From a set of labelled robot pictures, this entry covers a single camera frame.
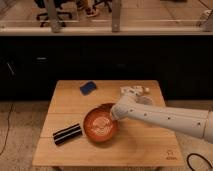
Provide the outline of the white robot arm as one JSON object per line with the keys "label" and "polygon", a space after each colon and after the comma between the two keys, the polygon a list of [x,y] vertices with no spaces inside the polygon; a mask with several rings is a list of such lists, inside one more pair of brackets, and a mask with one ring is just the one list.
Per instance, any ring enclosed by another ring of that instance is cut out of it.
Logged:
{"label": "white robot arm", "polygon": [[142,120],[213,143],[213,112],[208,110],[140,104],[124,95],[113,105],[111,115],[114,120]]}

